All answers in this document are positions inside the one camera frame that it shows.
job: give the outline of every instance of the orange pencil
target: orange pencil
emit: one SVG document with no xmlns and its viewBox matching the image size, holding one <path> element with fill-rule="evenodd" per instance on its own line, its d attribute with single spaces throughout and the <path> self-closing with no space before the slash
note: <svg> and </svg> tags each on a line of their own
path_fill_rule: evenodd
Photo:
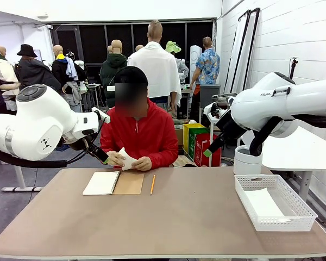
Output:
<svg viewBox="0 0 326 261">
<path fill-rule="evenodd" d="M 150 195 L 152 195 L 152 192 L 153 192 L 153 187 L 154 187 L 154 181 L 155 181 L 155 179 L 156 179 L 156 175 L 153 176 Z"/>
</svg>

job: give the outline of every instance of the man's left hand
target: man's left hand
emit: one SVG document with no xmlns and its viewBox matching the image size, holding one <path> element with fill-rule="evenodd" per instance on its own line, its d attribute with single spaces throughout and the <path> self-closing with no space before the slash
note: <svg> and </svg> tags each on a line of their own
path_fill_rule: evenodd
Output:
<svg viewBox="0 0 326 261">
<path fill-rule="evenodd" d="M 141 157 L 131 164 L 131 167 L 136 170 L 148 171 L 152 168 L 152 162 L 149 157 Z"/>
</svg>

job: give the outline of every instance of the red box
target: red box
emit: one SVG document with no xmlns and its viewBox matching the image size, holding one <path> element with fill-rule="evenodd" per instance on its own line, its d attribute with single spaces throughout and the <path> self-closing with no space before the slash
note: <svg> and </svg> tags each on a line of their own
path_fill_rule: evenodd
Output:
<svg viewBox="0 0 326 261">
<path fill-rule="evenodd" d="M 209 158 L 203 153 L 208 149 L 210 145 L 210 133 L 196 134 L 195 144 L 195 163 L 198 167 L 209 166 Z M 221 148 L 219 148 L 213 155 L 211 160 L 212 167 L 220 167 L 221 165 Z"/>
</svg>

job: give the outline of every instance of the woman in black hat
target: woman in black hat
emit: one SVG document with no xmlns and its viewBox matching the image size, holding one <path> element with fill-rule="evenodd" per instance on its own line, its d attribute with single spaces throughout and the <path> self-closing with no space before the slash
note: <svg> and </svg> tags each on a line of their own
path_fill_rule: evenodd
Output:
<svg viewBox="0 0 326 261">
<path fill-rule="evenodd" d="M 17 55 L 22 57 L 18 64 L 15 65 L 15 73 L 21 83 L 21 90 L 33 84 L 44 84 L 55 91 L 61 90 L 61 84 L 53 76 L 49 68 L 43 62 L 35 59 L 37 55 L 31 45 L 21 45 L 21 50 Z"/>
</svg>

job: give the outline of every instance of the white shirt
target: white shirt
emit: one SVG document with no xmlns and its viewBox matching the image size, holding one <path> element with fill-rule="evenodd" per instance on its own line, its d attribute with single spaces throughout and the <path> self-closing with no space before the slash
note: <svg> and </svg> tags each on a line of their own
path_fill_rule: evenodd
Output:
<svg viewBox="0 0 326 261">
<path fill-rule="evenodd" d="M 148 79 L 148 97 L 169 96 L 176 92 L 177 106 L 180 106 L 181 85 L 175 57 L 166 52 L 159 43 L 149 42 L 144 48 L 128 58 L 128 66 L 140 68 Z"/>
<path fill-rule="evenodd" d="M 18 83 L 13 66 L 6 60 L 0 59 L 0 80 Z"/>
</svg>

